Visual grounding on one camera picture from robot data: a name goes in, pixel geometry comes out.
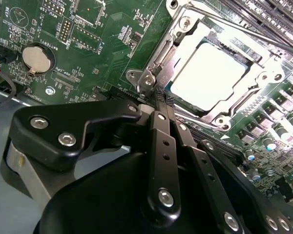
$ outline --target cable connector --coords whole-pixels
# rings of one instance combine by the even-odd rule
[[[0,45],[0,64],[11,63],[18,57],[18,52]]]

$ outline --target green circuit board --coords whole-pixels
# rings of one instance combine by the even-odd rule
[[[219,1],[202,2],[220,15],[238,21],[236,14]],[[0,45],[21,53],[28,44],[42,43],[52,50],[56,62],[52,70],[39,76],[28,73],[21,56],[8,65],[3,64],[1,69],[15,77],[16,83],[27,87],[26,95],[44,104],[92,101],[97,89],[111,87],[137,97],[125,73],[128,69],[144,68],[170,25],[172,19],[165,3],[165,0],[3,0]],[[281,176],[288,181],[293,179],[293,143],[277,142],[277,148],[270,152],[261,143],[262,138],[271,136],[270,131],[251,144],[245,144],[238,133],[255,121],[265,102],[293,84],[293,57],[286,56],[282,65],[287,79],[267,86],[253,103],[237,113],[228,132],[188,122],[228,147],[240,151],[251,148],[260,154],[252,164],[262,176],[255,183],[262,192]],[[54,95],[46,93],[47,87],[54,88]],[[286,113],[284,118],[290,115],[293,112]],[[273,176],[267,176],[270,169],[274,170]]]
[[[41,76],[28,74],[21,56],[2,67],[44,104],[88,101],[95,87],[135,92],[126,69],[143,69],[171,22],[164,0],[4,0],[2,7],[1,45],[21,52],[39,42],[55,55],[54,69]]]

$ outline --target cpu socket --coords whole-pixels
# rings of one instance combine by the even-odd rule
[[[173,21],[148,64],[144,70],[129,69],[126,77],[141,98],[166,90],[176,98],[177,115],[228,131],[250,99],[284,80],[279,57],[243,32],[198,13],[220,16],[204,3],[175,3],[166,1]]]

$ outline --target gray surface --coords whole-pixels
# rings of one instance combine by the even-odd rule
[[[20,104],[11,102],[0,109],[0,162],[13,113],[20,107]],[[75,175],[80,178],[124,153],[125,150],[120,150],[84,159],[77,164]],[[32,234],[40,215],[33,200],[7,185],[0,176],[0,234]]]

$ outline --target silver screw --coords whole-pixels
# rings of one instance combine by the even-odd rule
[[[268,170],[268,171],[267,171],[267,175],[268,175],[268,176],[273,176],[273,175],[274,175],[273,170]]]
[[[71,133],[62,133],[58,137],[59,143],[71,147],[76,144],[76,138]]]
[[[48,95],[50,95],[50,96],[51,95],[54,95],[55,94],[55,89],[53,87],[51,87],[51,86],[48,86],[45,89],[45,93],[48,94]]]
[[[214,147],[213,147],[210,143],[206,143],[206,146],[207,146],[210,150],[214,150]]]
[[[35,117],[30,120],[30,125],[37,129],[45,129],[49,126],[49,123],[44,118]]]
[[[278,226],[272,218],[270,218],[269,216],[266,216],[266,221],[272,229],[274,229],[275,231],[278,230]]]
[[[287,231],[290,230],[290,227],[288,226],[288,224],[286,223],[286,221],[284,221],[284,220],[281,219],[281,218],[279,218],[278,220],[279,220],[281,226],[282,226],[285,230],[287,230]]]
[[[180,128],[182,129],[182,130],[187,130],[187,127],[185,126],[185,125],[183,125],[183,124],[179,124],[179,126],[180,126]]]
[[[152,84],[152,80],[151,79],[147,79],[146,80],[146,85],[151,85]]]
[[[146,85],[152,85],[154,83],[154,77],[146,76]]]
[[[133,112],[137,112],[137,109],[133,106],[129,106],[129,110],[133,111]]]
[[[165,120],[165,119],[166,119],[164,115],[158,114],[157,116],[158,116],[158,118],[160,118],[161,120]]]
[[[136,77],[136,75],[133,72],[129,73],[129,79],[130,80],[135,79],[135,77]]]
[[[174,204],[174,198],[172,197],[170,192],[168,192],[167,190],[164,190],[164,189],[160,190],[158,192],[158,198],[160,202],[166,207],[172,207]]]
[[[239,224],[238,222],[235,220],[235,218],[230,215],[228,212],[225,212],[225,221],[227,223],[227,225],[234,230],[235,232],[237,232],[239,230]]]
[[[179,26],[183,31],[187,31],[191,25],[191,18],[189,16],[183,16],[179,20]]]

